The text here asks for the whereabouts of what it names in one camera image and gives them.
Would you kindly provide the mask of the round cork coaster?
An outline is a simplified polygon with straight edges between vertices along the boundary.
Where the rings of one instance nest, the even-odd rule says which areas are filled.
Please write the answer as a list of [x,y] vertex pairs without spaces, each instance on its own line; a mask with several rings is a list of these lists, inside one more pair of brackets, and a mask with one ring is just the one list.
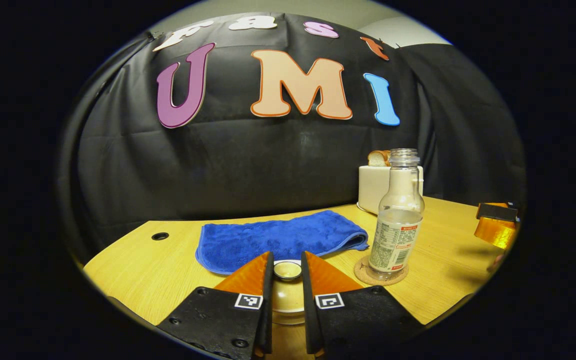
[[395,271],[393,273],[386,274],[384,277],[381,278],[374,278],[370,275],[370,257],[368,255],[363,256],[355,265],[354,265],[354,276],[357,280],[361,281],[362,283],[371,285],[371,286],[391,286],[402,282],[407,275],[409,275],[410,266],[406,265],[402,269]]

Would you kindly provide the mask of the cream teacup lid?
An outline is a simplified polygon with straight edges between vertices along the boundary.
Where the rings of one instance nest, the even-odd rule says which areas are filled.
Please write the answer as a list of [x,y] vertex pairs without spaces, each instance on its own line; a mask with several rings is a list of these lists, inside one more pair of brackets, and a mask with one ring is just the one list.
[[300,260],[275,260],[272,309],[279,313],[304,311],[303,269]]

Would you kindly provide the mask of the white toaster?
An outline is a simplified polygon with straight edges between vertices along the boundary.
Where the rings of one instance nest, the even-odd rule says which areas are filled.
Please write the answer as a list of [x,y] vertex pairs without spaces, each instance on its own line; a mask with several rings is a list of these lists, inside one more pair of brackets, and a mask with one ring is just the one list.
[[379,204],[390,186],[390,166],[363,165],[358,168],[358,208],[377,215]]

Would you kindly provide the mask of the black backdrop cloth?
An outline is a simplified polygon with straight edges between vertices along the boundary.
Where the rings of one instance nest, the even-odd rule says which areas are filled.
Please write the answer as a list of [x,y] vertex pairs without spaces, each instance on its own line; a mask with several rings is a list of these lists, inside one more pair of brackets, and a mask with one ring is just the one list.
[[145,33],[90,76],[65,121],[55,186],[89,262],[150,220],[216,220],[358,199],[368,153],[418,150],[423,194],[525,201],[517,125],[489,78],[414,20],[360,30],[254,13]]

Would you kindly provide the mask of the clear glass water bottle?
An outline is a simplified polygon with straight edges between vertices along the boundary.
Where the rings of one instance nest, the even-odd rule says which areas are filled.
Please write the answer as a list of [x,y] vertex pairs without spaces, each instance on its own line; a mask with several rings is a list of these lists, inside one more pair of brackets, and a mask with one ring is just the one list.
[[379,203],[366,267],[368,276],[377,281],[390,281],[409,264],[425,211],[419,191],[418,151],[393,149],[389,160],[388,190]]

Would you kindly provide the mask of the blue towel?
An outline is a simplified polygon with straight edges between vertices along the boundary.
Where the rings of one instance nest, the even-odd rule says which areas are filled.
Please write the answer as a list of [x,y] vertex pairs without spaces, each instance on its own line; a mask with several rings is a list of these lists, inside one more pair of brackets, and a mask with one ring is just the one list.
[[307,251],[326,256],[368,249],[368,233],[333,210],[286,220],[244,224],[209,223],[201,228],[195,260],[206,270],[230,275],[270,252],[277,260],[299,260]]

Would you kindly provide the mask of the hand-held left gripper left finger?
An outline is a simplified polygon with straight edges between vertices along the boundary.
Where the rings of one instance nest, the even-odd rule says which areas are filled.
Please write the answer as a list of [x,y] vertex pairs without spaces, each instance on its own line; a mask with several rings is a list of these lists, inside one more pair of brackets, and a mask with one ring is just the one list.
[[265,251],[214,287],[192,290],[158,330],[213,358],[265,360],[272,352],[274,255]]

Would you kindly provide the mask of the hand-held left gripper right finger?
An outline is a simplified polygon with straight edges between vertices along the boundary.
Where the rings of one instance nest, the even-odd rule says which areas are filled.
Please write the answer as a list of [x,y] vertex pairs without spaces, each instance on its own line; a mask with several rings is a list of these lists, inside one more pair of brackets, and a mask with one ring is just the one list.
[[310,251],[301,268],[306,351],[315,360],[387,360],[426,329],[382,285],[364,287]]

